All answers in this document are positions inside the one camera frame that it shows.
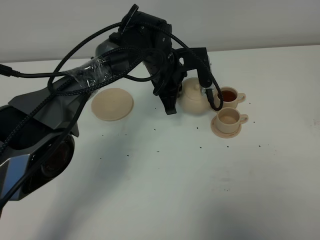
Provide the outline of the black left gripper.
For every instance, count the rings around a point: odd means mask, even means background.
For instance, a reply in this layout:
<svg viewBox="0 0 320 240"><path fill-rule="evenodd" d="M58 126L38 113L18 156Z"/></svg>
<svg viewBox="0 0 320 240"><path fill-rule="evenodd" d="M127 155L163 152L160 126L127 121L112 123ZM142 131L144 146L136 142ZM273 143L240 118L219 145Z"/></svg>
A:
<svg viewBox="0 0 320 240"><path fill-rule="evenodd" d="M146 51L143 63L151 76L153 94L159 96L167 115L177 113L176 103L182 92L179 59L172 48L172 25L166 20L141 11L129 11L117 32L109 36L116 46L137 47Z"/></svg>

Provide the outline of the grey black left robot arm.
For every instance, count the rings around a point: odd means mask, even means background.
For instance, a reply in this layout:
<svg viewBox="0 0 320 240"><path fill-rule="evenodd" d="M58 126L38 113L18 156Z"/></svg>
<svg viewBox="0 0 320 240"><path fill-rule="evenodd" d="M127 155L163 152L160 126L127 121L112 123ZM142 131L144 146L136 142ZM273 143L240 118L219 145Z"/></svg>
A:
<svg viewBox="0 0 320 240"><path fill-rule="evenodd" d="M77 121L88 100L140 63L149 72L153 93L168 115L185 74L172 47L172 26L158 17L132 10L109 27L112 34L84 65L62 71L64 61L38 91L18 95L0 108L0 203L18 201L60 175L72 160L79 135Z"/></svg>

